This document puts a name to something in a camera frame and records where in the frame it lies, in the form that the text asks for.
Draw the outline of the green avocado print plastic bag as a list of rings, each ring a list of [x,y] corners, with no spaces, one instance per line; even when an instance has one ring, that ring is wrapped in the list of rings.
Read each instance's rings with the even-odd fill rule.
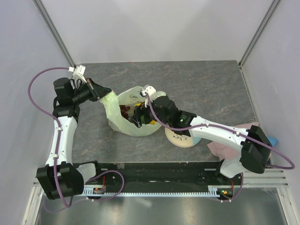
[[[142,126],[138,128],[135,124],[131,123],[121,115],[121,105],[130,107],[128,114],[131,116],[133,115],[134,106],[145,101],[145,98],[140,95],[141,90],[141,86],[135,86],[118,95],[112,91],[100,99],[100,102],[105,107],[109,126],[114,131],[133,137],[143,137],[151,135],[161,128],[159,123],[148,125],[142,124]]]

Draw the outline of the red grape bunch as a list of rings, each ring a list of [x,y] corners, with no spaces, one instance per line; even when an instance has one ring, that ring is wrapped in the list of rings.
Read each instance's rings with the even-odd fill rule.
[[[128,120],[128,118],[129,118],[128,111],[130,110],[130,106],[119,105],[119,107],[120,107],[120,112],[121,112],[122,117]]]

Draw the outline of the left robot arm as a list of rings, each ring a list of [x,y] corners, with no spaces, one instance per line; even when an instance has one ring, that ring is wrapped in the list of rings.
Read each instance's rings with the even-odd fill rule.
[[[54,135],[50,155],[44,167],[37,169],[36,177],[50,200],[72,197],[83,193],[84,184],[99,184],[103,173],[96,169],[97,161],[74,166],[72,149],[81,103],[99,101],[112,92],[110,88],[92,79],[74,80],[66,77],[53,83],[56,98],[53,101]]]

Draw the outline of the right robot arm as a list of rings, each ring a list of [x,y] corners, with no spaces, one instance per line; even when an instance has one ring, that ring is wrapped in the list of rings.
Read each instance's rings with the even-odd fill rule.
[[[216,182],[222,185],[245,171],[263,174],[270,157],[271,143],[260,127],[238,128],[211,122],[178,109],[168,96],[135,106],[129,121],[138,128],[155,121],[178,135],[204,138],[234,149],[238,154],[222,160],[215,172]]]

